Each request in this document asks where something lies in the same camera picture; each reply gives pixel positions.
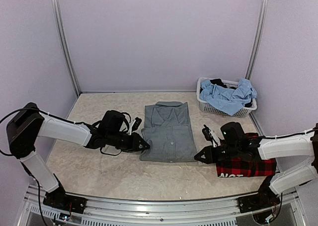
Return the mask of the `front aluminium rail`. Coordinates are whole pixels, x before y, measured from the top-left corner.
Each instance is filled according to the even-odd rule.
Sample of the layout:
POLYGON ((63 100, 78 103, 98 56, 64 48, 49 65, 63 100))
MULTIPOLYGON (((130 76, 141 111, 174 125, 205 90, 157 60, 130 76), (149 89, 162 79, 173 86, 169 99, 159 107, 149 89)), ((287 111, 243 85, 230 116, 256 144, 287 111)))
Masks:
POLYGON ((304 210, 295 190, 283 194, 277 206, 257 211, 240 211, 239 195, 201 200, 137 201, 85 195, 83 213, 71 213, 40 205, 45 191, 27 188, 16 226, 256 226, 271 212, 267 226, 306 226, 304 210))

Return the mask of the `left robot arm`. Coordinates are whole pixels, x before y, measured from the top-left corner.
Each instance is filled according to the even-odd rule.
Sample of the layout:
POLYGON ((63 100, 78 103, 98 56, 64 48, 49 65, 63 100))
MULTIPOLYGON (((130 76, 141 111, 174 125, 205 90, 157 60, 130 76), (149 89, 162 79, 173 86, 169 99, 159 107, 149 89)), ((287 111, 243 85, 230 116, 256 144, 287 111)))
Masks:
POLYGON ((126 112, 108 110, 103 118, 93 124, 66 120, 40 110, 33 102, 12 111, 8 117, 6 134, 9 153, 2 155, 18 159, 38 184, 50 193, 50 200, 63 209, 70 203, 69 196, 51 172, 43 158, 36 152, 35 142, 39 137, 52 138, 76 144, 87 149, 98 149, 101 154, 106 146, 120 152, 138 152, 150 149, 150 145, 136 132, 142 120, 131 119, 126 112))

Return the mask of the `red black plaid shirt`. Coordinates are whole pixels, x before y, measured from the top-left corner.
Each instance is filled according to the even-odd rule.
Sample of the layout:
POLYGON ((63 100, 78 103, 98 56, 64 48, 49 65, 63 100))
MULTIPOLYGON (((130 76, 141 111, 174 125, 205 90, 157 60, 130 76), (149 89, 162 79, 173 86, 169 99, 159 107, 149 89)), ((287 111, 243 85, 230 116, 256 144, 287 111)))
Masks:
POLYGON ((218 177, 225 178, 272 176, 276 172, 276 167, 276 159, 243 161, 240 158, 233 158, 216 163, 218 177))

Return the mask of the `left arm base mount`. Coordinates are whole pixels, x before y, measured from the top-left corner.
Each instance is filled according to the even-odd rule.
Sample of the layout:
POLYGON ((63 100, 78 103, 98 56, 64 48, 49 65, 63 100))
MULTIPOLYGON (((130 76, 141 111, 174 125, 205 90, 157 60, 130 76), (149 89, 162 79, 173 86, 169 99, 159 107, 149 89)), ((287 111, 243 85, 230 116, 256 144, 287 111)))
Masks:
POLYGON ((78 214, 84 213, 86 203, 87 199, 84 197, 67 194, 60 182, 57 189, 50 193, 46 192, 43 200, 46 206, 78 214))

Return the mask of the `black garment in basket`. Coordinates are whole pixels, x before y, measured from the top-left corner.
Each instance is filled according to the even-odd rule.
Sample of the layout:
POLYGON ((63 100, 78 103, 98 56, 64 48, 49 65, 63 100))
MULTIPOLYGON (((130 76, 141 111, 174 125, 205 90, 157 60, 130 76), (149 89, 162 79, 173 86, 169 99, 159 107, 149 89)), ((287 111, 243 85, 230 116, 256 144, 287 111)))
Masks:
POLYGON ((216 109, 233 115, 242 108, 253 107, 253 100, 257 98, 257 91, 247 79, 241 79, 237 85, 224 83, 220 78, 210 79, 210 85, 205 88, 209 91, 205 99, 216 109))

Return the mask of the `left aluminium frame post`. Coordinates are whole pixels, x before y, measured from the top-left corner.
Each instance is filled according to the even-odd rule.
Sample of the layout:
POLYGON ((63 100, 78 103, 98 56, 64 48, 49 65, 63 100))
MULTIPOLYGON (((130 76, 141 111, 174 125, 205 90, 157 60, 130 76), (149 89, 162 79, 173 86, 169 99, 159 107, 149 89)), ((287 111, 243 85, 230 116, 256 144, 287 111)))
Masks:
POLYGON ((81 95, 81 89, 80 89, 78 78, 76 76, 75 69, 73 67, 69 47, 67 44, 60 3, 59 3, 59 0, 51 0, 51 1, 52 1, 52 7, 53 7, 53 12, 54 12, 58 37, 60 40, 60 45, 61 45, 63 56, 65 59, 67 71, 69 73, 71 84, 72 84, 72 87, 74 89, 74 92, 75 92, 76 96, 79 97, 81 95))

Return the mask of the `grey long sleeve shirt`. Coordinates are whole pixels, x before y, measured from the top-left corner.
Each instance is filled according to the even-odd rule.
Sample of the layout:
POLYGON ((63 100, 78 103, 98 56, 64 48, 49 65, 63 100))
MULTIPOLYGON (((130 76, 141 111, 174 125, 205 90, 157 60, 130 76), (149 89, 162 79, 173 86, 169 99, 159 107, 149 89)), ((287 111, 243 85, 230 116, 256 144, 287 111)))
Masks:
POLYGON ((195 162, 197 154, 187 102, 157 102, 145 106, 143 139, 150 145, 141 161, 195 162))

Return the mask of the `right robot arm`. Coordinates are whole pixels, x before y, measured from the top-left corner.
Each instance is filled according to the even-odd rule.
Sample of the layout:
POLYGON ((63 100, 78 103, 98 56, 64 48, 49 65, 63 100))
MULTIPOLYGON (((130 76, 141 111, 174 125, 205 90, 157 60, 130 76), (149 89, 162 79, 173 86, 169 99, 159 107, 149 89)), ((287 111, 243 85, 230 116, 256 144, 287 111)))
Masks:
POLYGON ((194 159, 205 164, 240 158, 244 161, 270 160, 290 156, 306 156, 292 168, 271 178, 269 189, 263 189, 254 197, 254 204, 265 208, 273 201, 274 194, 307 183, 318 177, 318 128, 282 136, 256 136, 245 133, 238 122, 221 127, 223 139, 204 127, 203 135, 212 144, 198 152, 194 159))

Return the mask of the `right aluminium frame post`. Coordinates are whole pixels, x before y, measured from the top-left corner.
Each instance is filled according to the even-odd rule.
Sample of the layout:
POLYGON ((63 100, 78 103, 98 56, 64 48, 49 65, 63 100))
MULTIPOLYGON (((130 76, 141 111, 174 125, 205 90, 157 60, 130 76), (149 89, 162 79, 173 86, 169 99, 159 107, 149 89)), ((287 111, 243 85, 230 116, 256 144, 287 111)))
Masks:
POLYGON ((268 8, 268 1, 269 0, 261 0, 260 4, 260 10, 259 10, 259 15, 258 15, 258 21, 256 25, 256 32, 255 32, 255 37, 252 45, 252 50, 247 66, 247 71, 245 78, 248 80, 251 80, 252 73, 255 67, 255 62, 257 59, 261 39, 262 39, 262 33, 263 33, 263 28, 265 25, 265 20, 266 20, 266 13, 267 13, 267 8, 268 8))

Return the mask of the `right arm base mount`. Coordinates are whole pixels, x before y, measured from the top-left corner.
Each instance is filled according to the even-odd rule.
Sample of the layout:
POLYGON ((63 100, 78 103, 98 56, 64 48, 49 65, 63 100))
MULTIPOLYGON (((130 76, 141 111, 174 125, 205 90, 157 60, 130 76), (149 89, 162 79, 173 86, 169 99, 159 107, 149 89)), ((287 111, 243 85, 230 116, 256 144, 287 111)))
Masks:
POLYGON ((281 203, 279 196, 273 193, 272 190, 269 188, 272 178, 273 176, 267 176, 261 183, 256 194, 238 198, 240 213, 257 211, 279 205, 281 203))

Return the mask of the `aluminium frame post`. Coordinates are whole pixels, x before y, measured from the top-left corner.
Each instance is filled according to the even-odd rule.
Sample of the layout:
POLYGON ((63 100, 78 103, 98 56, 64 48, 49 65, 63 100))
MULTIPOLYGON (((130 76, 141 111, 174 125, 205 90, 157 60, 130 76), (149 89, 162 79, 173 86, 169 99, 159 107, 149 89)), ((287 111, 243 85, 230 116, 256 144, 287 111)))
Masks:
POLYGON ((257 59, 261 39, 262 39, 262 33, 263 33, 263 28, 265 25, 265 20, 266 20, 266 13, 267 13, 267 8, 268 8, 268 1, 269 0, 261 0, 260 4, 260 10, 259 10, 259 15, 258 15, 258 21, 256 25, 256 32, 255 32, 255 37, 252 45, 252 50, 247 66, 247 71, 245 78, 248 80, 251 80, 252 73, 255 67, 255 62, 257 59))
POLYGON ((71 84, 72 84, 72 87, 74 89, 74 92, 75 92, 76 96, 79 97, 81 95, 81 89, 80 89, 78 78, 76 76, 75 69, 73 67, 69 47, 67 44, 60 3, 59 3, 59 0, 51 0, 51 1, 52 1, 52 7, 53 7, 53 12, 54 12, 58 37, 60 40, 60 45, 61 45, 63 56, 65 59, 67 71, 69 73, 71 84))

